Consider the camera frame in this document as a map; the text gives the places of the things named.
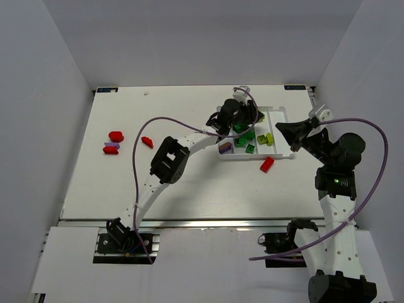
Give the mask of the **green lego brick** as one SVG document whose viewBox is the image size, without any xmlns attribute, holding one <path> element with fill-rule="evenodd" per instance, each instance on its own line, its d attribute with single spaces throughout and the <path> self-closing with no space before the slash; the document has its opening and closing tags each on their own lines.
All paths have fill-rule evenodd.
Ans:
<svg viewBox="0 0 404 303">
<path fill-rule="evenodd" d="M 246 149 L 245 149 L 245 152 L 246 152 L 246 153 L 248 153 L 248 154 L 253 154 L 254 151 L 255 151 L 255 146 L 254 146 L 254 145 L 248 144 L 248 145 L 246 146 Z"/>
</svg>

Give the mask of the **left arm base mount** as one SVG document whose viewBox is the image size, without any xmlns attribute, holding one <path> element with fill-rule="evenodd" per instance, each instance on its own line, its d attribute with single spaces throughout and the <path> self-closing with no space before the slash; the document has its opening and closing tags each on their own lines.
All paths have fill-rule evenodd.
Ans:
<svg viewBox="0 0 404 303">
<path fill-rule="evenodd" d="M 108 220 L 106 231 L 98 234 L 93 264 L 153 264 L 158 252 L 159 235 L 136 232 L 121 223 Z"/>
</svg>

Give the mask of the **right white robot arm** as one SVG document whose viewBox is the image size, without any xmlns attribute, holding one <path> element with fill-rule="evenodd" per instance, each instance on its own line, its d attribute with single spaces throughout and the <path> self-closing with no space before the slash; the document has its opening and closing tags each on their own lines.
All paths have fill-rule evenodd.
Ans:
<svg viewBox="0 0 404 303">
<path fill-rule="evenodd" d="M 310 302 L 372 302 L 377 286 L 365 277 L 357 250 L 355 222 L 350 218 L 357 197 L 354 168 L 362 160 L 365 141 L 345 133 L 331 142 L 327 129 L 313 134 L 318 125 L 310 120 L 276 123 L 291 150 L 305 149 L 322 163 L 315 176 L 315 188 L 324 214 L 326 232 L 341 227 L 324 242 L 303 249 L 310 271 Z"/>
</svg>

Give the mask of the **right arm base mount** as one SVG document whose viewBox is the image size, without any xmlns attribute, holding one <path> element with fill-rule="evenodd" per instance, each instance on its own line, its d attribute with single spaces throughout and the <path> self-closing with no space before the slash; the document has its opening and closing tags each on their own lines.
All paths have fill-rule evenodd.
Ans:
<svg viewBox="0 0 404 303">
<path fill-rule="evenodd" d="M 306 219 L 293 219 L 287 225 L 287 231 L 281 233 L 265 233 L 261 234 L 257 242 L 264 247 L 266 254 L 278 254 L 289 250 L 296 249 L 294 243 L 296 231 L 309 229 L 318 231 L 317 225 Z M 266 268 L 306 268 L 307 265 L 302 255 L 283 257 L 285 261 L 271 259 L 265 261 Z"/>
</svg>

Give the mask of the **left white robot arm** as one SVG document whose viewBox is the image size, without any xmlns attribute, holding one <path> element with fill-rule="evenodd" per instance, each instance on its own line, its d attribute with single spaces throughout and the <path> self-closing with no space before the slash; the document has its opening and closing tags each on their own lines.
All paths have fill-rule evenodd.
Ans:
<svg viewBox="0 0 404 303">
<path fill-rule="evenodd" d="M 107 222 L 107 233 L 126 237 L 130 232 L 136 232 L 162 191 L 182 177 L 191 155 L 224 139 L 239 138 L 238 134 L 230 135 L 233 126 L 245 124 L 252 127 L 262 116 L 252 97 L 245 102 L 227 99 L 220 111 L 212 114 L 206 123 L 214 132 L 187 125 L 194 133 L 181 139 L 166 137 L 151 160 L 150 175 L 142 187 L 138 183 L 137 175 L 134 175 L 134 202 L 122 216 Z"/>
</svg>

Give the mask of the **green square lego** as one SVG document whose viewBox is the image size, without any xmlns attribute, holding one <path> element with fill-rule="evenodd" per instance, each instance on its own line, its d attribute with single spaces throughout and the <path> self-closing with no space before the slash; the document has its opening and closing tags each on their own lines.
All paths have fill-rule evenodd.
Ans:
<svg viewBox="0 0 404 303">
<path fill-rule="evenodd" d="M 244 146 L 244 142 L 240 140 L 234 140 L 234 145 L 236 148 L 242 148 Z"/>
</svg>

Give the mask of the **green long lego plate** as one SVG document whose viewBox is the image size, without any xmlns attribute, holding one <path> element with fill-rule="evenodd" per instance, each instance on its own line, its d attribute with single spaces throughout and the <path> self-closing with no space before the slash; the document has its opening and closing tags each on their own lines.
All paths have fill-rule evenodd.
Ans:
<svg viewBox="0 0 404 303">
<path fill-rule="evenodd" d="M 239 136 L 239 137 L 237 137 L 235 140 L 243 141 L 243 142 L 244 142 L 244 145 L 247 144 L 247 138 L 246 138 L 246 135 L 245 135 L 245 134 L 244 134 L 244 135 L 241 135 L 241 136 Z"/>
</svg>

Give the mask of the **lime small lego brick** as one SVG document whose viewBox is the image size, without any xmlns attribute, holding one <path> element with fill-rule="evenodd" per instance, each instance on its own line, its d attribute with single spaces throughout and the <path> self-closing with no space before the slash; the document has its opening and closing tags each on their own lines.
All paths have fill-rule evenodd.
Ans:
<svg viewBox="0 0 404 303">
<path fill-rule="evenodd" d="M 257 136 L 256 141 L 259 145 L 266 145 L 268 143 L 267 137 L 265 135 Z"/>
</svg>

